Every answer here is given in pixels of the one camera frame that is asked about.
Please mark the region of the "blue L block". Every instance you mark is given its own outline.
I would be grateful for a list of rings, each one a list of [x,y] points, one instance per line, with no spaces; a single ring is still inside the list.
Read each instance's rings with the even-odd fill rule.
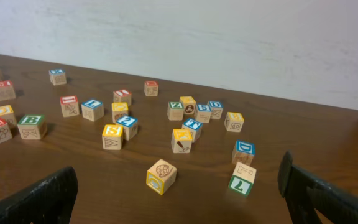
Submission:
[[[81,104],[82,114],[85,119],[97,121],[104,116],[104,105],[102,101],[90,99]]]

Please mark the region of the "red I block beside L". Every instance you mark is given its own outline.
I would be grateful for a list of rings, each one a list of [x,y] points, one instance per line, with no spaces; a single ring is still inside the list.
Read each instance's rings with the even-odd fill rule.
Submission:
[[[60,106],[63,117],[77,116],[80,114],[79,102],[76,95],[61,96]]]

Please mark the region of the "yellow 8 block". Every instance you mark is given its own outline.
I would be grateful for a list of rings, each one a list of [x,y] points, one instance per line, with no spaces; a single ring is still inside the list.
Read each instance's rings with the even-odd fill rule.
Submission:
[[[239,133],[244,124],[244,117],[240,113],[227,112],[224,126],[229,132]]]

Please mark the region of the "green 7 block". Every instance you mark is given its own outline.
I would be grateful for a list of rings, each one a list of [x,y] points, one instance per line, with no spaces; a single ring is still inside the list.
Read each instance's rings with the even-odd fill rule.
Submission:
[[[237,162],[228,188],[247,197],[253,188],[256,173],[255,168]]]

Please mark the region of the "blue 5 block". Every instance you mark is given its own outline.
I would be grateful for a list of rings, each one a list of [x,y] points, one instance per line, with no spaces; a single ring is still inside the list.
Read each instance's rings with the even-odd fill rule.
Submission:
[[[209,105],[197,104],[195,111],[195,120],[200,123],[209,123],[211,119],[211,107]]]

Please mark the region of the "yellow ball picture block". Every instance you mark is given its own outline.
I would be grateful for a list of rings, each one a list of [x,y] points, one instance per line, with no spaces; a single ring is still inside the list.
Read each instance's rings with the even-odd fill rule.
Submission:
[[[181,96],[180,102],[184,107],[184,114],[193,114],[195,112],[196,101],[192,96]]]

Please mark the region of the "yellow block near U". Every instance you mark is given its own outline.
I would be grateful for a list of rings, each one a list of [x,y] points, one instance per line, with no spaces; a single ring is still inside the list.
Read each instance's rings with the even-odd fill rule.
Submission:
[[[0,106],[0,118],[6,120],[10,128],[17,126],[17,120],[11,105]]]

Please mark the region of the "blue d block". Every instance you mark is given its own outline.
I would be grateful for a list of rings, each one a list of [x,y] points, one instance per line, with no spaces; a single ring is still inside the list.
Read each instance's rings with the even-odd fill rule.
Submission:
[[[211,119],[220,119],[223,113],[223,104],[220,101],[208,101],[211,108]]]
[[[241,162],[250,166],[255,156],[254,144],[242,140],[237,140],[231,156],[231,162],[237,164]]]

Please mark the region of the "blue D block upper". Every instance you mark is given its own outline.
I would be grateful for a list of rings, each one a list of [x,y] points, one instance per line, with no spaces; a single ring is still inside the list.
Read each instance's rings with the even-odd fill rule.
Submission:
[[[223,104],[220,101],[208,101],[211,108],[211,119],[220,119],[223,113]]]

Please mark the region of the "blue 2 block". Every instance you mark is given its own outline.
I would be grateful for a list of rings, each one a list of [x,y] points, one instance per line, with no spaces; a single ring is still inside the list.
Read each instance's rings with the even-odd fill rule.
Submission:
[[[126,114],[119,118],[116,124],[120,124],[124,127],[124,139],[126,141],[133,138],[138,132],[138,119]]]

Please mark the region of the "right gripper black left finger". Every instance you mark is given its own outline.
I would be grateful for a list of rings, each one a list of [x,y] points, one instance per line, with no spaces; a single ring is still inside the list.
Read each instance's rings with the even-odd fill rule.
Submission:
[[[78,193],[72,166],[0,201],[0,223],[69,223]]]

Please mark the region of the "blue X block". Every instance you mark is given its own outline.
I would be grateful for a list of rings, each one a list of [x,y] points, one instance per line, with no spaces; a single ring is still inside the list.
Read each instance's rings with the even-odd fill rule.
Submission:
[[[54,86],[64,85],[67,83],[65,71],[61,68],[49,70],[50,81]]]

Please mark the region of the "red I block upper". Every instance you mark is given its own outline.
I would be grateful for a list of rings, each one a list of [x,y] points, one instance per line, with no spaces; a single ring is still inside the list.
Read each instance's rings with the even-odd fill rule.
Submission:
[[[113,95],[114,103],[125,102],[129,106],[132,104],[132,93],[126,89],[116,90],[113,92]]]

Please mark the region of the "green B block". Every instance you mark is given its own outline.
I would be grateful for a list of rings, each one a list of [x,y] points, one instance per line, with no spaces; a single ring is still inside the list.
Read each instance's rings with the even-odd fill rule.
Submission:
[[[47,123],[44,115],[28,114],[21,118],[17,127],[24,140],[40,140],[47,133]]]

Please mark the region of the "red E block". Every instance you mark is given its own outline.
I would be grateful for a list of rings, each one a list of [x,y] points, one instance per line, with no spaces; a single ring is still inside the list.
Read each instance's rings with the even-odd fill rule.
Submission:
[[[11,80],[0,81],[0,101],[16,98],[13,82]]]

